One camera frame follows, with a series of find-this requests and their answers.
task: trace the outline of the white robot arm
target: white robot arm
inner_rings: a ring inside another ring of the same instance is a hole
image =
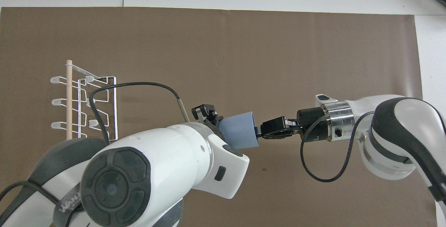
[[[316,95],[316,106],[299,110],[296,119],[282,116],[264,122],[258,136],[281,139],[298,133],[306,141],[336,141],[353,135],[360,142],[365,166],[373,174],[397,180],[417,169],[446,215],[446,129],[434,107],[399,95],[338,101],[323,94]],[[370,111],[374,114],[358,122]]]
[[[190,189],[224,198],[239,189],[249,159],[222,138],[217,127],[188,122],[108,146],[94,139],[59,143],[29,178],[56,197],[56,206],[24,187],[0,226],[177,226]],[[84,211],[76,210],[81,202]]]

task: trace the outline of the black cable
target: black cable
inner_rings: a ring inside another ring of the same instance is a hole
[[[172,92],[172,94],[174,94],[175,98],[177,100],[180,99],[180,96],[178,96],[177,92],[175,90],[173,90],[171,87],[166,86],[164,84],[161,83],[152,83],[149,81],[136,81],[136,82],[132,82],[132,83],[120,83],[120,84],[114,84],[114,85],[110,85],[110,86],[104,86],[102,88],[96,89],[93,92],[90,93],[88,100],[90,102],[90,106],[91,106],[91,110],[93,111],[94,117],[97,119],[98,123],[99,123],[99,127],[101,128],[102,131],[102,137],[104,138],[104,141],[108,144],[110,144],[110,138],[108,137],[107,134],[107,129],[105,128],[104,122],[102,121],[101,116],[99,115],[98,110],[96,109],[96,106],[94,104],[94,94],[96,94],[97,92],[101,92],[104,91],[106,89],[113,89],[113,88],[118,88],[118,87],[124,87],[124,86],[134,86],[134,85],[151,85],[151,86],[158,86],[164,89],[169,90],[170,92]]]
[[[355,140],[355,134],[356,134],[356,129],[358,128],[358,125],[360,124],[362,119],[364,119],[366,116],[373,114],[373,113],[374,113],[374,111],[367,112],[367,113],[363,114],[362,116],[360,116],[360,118],[358,118],[358,120],[355,122],[355,125],[353,126],[353,130],[352,130],[352,136],[350,137],[350,142],[348,144],[347,156],[345,157],[344,165],[342,166],[341,171],[339,171],[339,173],[336,176],[334,176],[330,179],[322,179],[322,178],[318,178],[317,176],[315,176],[313,173],[311,173],[311,171],[308,170],[308,168],[305,164],[305,160],[304,160],[304,143],[305,143],[306,139],[308,138],[309,133],[320,122],[322,122],[325,119],[328,119],[330,117],[330,115],[323,115],[317,121],[315,121],[313,124],[311,124],[311,126],[308,128],[308,130],[305,132],[304,136],[302,137],[302,142],[301,142],[301,161],[302,161],[302,165],[304,166],[304,169],[308,173],[308,175],[310,175],[312,178],[314,178],[320,182],[333,182],[333,181],[337,180],[338,178],[340,178],[341,175],[344,173],[345,169],[347,168],[348,161],[350,160],[350,154],[352,154],[353,141]]]
[[[18,181],[13,184],[10,184],[8,187],[6,187],[2,192],[0,192],[0,201],[5,197],[5,195],[10,192],[12,189],[18,186],[27,186],[32,189],[35,189],[37,192],[40,192],[44,197],[46,197],[48,200],[50,200],[52,203],[57,204],[59,200],[51,195],[51,193],[47,192],[45,189],[43,189],[41,186],[39,186],[36,183],[33,183],[31,181]]]

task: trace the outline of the wooden rod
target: wooden rod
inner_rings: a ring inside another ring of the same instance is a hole
[[[67,140],[73,138],[73,62],[67,60]]]

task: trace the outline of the brown surface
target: brown surface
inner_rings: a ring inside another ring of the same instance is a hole
[[[314,95],[421,97],[413,16],[166,8],[3,8],[0,45],[0,187],[25,179],[65,132],[67,59],[118,82],[172,86],[186,108],[253,111],[257,124],[294,117]],[[118,91],[121,137],[181,122],[174,97],[155,87]],[[260,140],[233,200],[200,191],[185,197],[182,226],[431,226],[435,206],[417,173],[386,181],[366,170],[357,145],[338,181],[308,176],[298,136]],[[336,174],[347,143],[308,143],[317,175]]]

